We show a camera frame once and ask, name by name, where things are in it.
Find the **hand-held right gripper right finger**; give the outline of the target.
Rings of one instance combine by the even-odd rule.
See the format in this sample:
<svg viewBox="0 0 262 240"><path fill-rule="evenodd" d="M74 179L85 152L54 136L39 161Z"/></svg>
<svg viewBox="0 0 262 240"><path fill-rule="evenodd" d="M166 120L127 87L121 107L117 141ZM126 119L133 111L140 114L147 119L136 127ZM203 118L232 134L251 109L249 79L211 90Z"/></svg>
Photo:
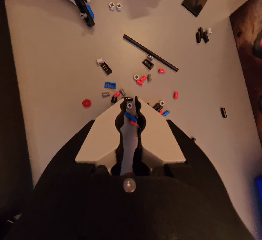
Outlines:
<svg viewBox="0 0 262 240"><path fill-rule="evenodd" d="M138 96L135 106L138 143L133 155L134 174L148 176L165 164L185 163L186 158L165 117Z"/></svg>

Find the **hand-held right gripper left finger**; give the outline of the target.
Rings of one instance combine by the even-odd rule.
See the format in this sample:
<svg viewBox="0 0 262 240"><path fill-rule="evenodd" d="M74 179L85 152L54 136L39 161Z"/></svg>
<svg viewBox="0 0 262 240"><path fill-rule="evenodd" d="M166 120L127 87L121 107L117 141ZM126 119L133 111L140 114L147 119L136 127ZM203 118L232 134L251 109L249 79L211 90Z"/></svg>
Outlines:
<svg viewBox="0 0 262 240"><path fill-rule="evenodd" d="M120 175L123 160L125 98L98 116L76 158L77 163L104 165L112 175Z"/></svg>

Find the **blue connector brick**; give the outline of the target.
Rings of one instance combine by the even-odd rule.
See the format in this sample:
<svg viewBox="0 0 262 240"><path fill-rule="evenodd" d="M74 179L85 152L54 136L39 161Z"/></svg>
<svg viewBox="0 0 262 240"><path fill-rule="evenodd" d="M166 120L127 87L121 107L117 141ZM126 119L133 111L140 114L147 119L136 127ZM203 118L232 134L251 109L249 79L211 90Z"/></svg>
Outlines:
<svg viewBox="0 0 262 240"><path fill-rule="evenodd" d="M91 7L90 7L89 5L87 5L87 4L86 4L86 7L87 7L87 9L88 9L88 11L89 11L90 15L92 16L92 19L94 19L94 18L95 18L95 16L94 16L94 13L93 13L93 11L92 11Z"/></svg>

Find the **grey desk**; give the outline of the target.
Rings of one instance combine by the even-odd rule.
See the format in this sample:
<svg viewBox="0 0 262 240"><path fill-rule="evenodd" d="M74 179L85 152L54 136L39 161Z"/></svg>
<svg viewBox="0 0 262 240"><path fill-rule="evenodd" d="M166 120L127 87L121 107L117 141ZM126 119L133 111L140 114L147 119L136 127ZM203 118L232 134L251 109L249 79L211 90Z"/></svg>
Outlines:
<svg viewBox="0 0 262 240"><path fill-rule="evenodd" d="M261 239L254 186L261 145L229 20L246 1L207 0L195 17L183 0L91 0L95 26L88 28L69 0L5 0L33 183L74 134L111 106L101 94L105 81L116 82L128 96L153 105L165 101L167 118L196 138L239 216ZM199 27L212 29L209 42L196 42ZM124 34L179 71L155 58L149 70L142 64L147 54ZM112 69L110 75L97 58ZM160 68L166 72L158 73ZM152 81L138 85L136 74L151 74ZM89 108L84 99L91 101Z"/></svg>

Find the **pile of small toy bricks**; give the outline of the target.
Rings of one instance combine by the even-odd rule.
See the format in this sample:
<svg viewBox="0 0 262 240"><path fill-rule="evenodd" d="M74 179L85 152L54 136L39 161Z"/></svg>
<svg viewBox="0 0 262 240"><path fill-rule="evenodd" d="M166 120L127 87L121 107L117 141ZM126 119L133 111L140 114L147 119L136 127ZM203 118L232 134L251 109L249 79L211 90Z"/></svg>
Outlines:
<svg viewBox="0 0 262 240"><path fill-rule="evenodd" d="M126 97L126 93L124 92L123 89L120 89L118 92L116 92L113 96L112 96L112 99L111 99L111 103L115 104L117 102L117 98L119 96L122 96L122 97ZM102 97L105 98L105 97L109 97L110 96L110 93L109 92L104 92L102 93ZM170 114L170 111L162 111L163 109L163 105L164 105L164 101L160 101L159 103L155 104L153 106L153 109L156 110L159 114L161 114L162 116L167 116L168 114ZM127 102L127 105L126 105L126 108L129 110L133 107L133 104L132 102ZM129 122L130 124L132 124L133 126L136 126L137 124L137 116L134 116L134 115L131 115L128 111L126 111L124 113L124 115L126 115L128 118L129 118Z"/></svg>

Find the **small black hollow brick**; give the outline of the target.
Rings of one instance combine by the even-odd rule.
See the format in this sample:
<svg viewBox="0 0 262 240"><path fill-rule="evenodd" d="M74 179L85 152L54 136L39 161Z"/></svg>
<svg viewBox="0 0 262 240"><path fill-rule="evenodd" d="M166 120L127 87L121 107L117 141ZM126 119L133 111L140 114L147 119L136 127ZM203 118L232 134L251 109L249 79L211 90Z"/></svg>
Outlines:
<svg viewBox="0 0 262 240"><path fill-rule="evenodd" d="M142 64L145 65L149 70L151 70L154 66L154 64L146 58L142 61Z"/></svg>
<svg viewBox="0 0 262 240"><path fill-rule="evenodd" d="M112 69L105 62L101 63L100 66L107 75L112 73Z"/></svg>

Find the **long black axle rod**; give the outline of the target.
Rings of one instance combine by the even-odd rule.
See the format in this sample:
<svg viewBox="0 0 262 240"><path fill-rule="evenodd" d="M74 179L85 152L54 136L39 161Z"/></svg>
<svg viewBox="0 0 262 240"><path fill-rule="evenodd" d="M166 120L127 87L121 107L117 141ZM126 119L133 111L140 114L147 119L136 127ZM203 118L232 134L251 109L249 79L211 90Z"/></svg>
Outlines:
<svg viewBox="0 0 262 240"><path fill-rule="evenodd" d="M131 37L127 36L126 34L123 35L123 39L128 41L132 45L136 46L137 48L139 48L141 51L145 52L146 54L152 56L153 58L155 58L156 60L158 60L162 64L166 65L167 67L169 67L173 71L175 71L175 72L179 71L179 69L177 67L175 67L174 65L172 65L171 63L169 63L168 61L166 61L165 59L163 59L159 55L155 54L154 52L150 51L148 48L144 47L143 45L141 45L140 43L138 43L137 41L135 41Z"/></svg>

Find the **blue storage bin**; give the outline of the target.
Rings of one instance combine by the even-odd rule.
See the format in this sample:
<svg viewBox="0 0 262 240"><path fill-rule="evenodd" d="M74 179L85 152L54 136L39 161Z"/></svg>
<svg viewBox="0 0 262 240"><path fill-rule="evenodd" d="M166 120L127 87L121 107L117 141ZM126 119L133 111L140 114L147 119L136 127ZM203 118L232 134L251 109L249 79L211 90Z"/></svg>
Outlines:
<svg viewBox="0 0 262 240"><path fill-rule="evenodd" d="M260 203L262 205L262 175L255 178L255 183L256 183L256 186L257 186Z"/></svg>

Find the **black square printed tile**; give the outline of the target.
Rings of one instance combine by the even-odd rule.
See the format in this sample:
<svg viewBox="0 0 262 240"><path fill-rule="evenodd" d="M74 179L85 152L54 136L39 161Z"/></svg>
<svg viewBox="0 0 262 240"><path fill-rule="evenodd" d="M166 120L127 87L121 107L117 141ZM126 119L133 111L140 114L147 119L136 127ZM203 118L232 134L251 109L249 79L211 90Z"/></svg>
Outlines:
<svg viewBox="0 0 262 240"><path fill-rule="evenodd" d="M207 0L183 0L181 5L195 17L198 17Z"/></svg>

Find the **toy truck set box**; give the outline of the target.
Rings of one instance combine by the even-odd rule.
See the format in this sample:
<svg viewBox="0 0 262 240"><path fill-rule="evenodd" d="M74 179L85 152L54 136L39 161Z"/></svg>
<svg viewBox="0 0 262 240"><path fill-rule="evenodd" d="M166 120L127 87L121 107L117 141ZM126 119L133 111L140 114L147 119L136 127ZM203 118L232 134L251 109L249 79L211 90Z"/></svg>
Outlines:
<svg viewBox="0 0 262 240"><path fill-rule="evenodd" d="M247 0L230 15L230 22L262 142L262 0Z"/></svg>

